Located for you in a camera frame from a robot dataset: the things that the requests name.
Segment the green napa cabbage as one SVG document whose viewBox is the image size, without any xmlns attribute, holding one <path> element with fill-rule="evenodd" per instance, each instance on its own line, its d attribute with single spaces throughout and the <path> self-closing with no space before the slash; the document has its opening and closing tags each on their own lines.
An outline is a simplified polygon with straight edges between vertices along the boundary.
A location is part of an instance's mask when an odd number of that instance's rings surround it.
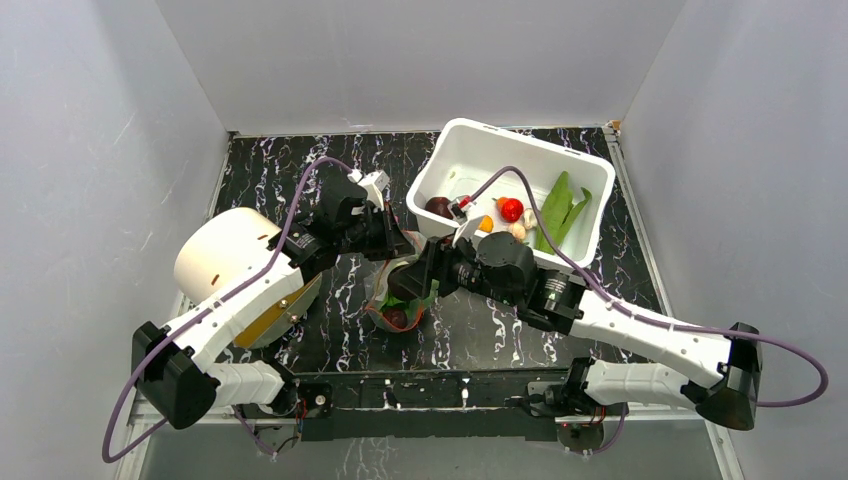
<svg viewBox="0 0 848 480">
<path fill-rule="evenodd" d="M 379 309 L 380 314 L 388 307 L 399 307 L 406 310 L 408 316 L 408 325 L 414 323 L 419 317 L 420 312 L 427 309 L 435 300 L 434 295 L 430 295 L 423 299 L 401 300 L 400 298 L 388 293 L 384 299 L 382 306 Z"/>
</svg>

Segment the clear zip top bag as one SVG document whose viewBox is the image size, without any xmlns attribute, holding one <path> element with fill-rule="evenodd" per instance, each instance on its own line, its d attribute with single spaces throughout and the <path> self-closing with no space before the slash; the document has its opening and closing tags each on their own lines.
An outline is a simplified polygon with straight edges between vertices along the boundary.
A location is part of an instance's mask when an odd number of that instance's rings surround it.
<svg viewBox="0 0 848 480">
<path fill-rule="evenodd" d="M 375 325 L 387 332 L 403 333 L 415 329 L 424 312 L 435 302 L 438 283 L 434 282 L 430 295 L 413 301 L 400 300 L 389 290 L 389 273 L 396 267 L 412 263 L 422 252 L 426 237 L 417 231 L 403 232 L 415 248 L 415 253 L 406 257 L 385 261 L 378 270 L 366 278 L 366 293 L 369 301 L 365 311 Z"/>
</svg>

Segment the dark purple fruit back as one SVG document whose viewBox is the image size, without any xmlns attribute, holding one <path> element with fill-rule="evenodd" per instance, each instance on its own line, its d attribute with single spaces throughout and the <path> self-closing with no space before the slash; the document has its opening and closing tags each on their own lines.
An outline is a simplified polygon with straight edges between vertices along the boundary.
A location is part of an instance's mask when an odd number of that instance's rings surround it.
<svg viewBox="0 0 848 480">
<path fill-rule="evenodd" d="M 385 322 L 394 329 L 404 330 L 408 325 L 406 310 L 399 307 L 388 307 L 383 310 L 382 316 Z"/>
</svg>

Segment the white plastic bin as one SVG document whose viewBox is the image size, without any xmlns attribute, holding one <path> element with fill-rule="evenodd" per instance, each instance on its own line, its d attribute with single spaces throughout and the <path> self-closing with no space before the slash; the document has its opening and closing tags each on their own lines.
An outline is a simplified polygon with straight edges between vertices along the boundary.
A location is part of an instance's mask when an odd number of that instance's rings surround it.
<svg viewBox="0 0 848 480">
<path fill-rule="evenodd" d="M 407 190 L 406 205 L 417 219 L 418 230 L 427 237 L 453 233 L 458 224 L 426 211 L 426 202 L 433 197 L 453 200 L 471 195 L 505 166 L 522 171 L 539 206 L 564 171 L 569 173 L 576 202 L 582 200 L 584 190 L 591 193 L 591 201 L 560 246 L 575 264 L 590 266 L 615 182 L 613 165 L 588 153 L 470 119 L 456 118 L 445 125 Z"/>
</svg>

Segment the red tomato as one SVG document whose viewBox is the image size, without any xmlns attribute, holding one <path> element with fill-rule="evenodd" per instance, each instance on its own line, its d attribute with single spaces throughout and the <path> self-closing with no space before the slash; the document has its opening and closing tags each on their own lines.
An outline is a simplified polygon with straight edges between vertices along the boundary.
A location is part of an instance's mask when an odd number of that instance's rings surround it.
<svg viewBox="0 0 848 480">
<path fill-rule="evenodd" d="M 501 197 L 496 201 L 496 205 L 501 219 L 506 223 L 518 222 L 524 213 L 524 205 L 517 198 Z"/>
</svg>

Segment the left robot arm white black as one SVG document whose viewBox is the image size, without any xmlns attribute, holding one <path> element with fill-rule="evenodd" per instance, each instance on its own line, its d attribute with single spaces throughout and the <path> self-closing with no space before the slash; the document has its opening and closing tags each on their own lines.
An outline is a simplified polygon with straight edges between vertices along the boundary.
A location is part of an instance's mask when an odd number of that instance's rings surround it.
<svg viewBox="0 0 848 480">
<path fill-rule="evenodd" d="M 262 348 L 288 332 L 341 255 L 390 260 L 414 252 L 384 199 L 388 182 L 382 171 L 334 177 L 306 219 L 289 228 L 237 207 L 189 238 L 174 276 L 193 309 L 163 326 L 143 324 L 132 346 L 136 388 L 173 428 L 218 407 L 294 411 L 299 391 L 289 370 L 266 361 L 227 365 L 219 354 L 230 345 Z"/>
</svg>

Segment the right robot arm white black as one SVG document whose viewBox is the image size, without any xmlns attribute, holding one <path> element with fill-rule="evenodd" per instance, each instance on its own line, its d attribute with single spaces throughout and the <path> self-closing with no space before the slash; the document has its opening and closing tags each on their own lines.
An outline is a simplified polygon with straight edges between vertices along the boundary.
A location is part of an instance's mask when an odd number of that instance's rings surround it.
<svg viewBox="0 0 848 480">
<path fill-rule="evenodd" d="M 411 263 L 390 269 L 389 292 L 403 301 L 452 294 L 459 288 L 515 308 L 527 325 L 597 340 L 647 358 L 645 364 L 577 360 L 568 380 L 546 399 L 553 408 L 590 413 L 625 402 L 691 409 L 728 429 L 754 427 L 762 370 L 755 327 L 738 322 L 704 333 L 672 318 L 591 292 L 574 271 L 537 265 L 531 249 L 507 233 L 430 239 Z"/>
</svg>

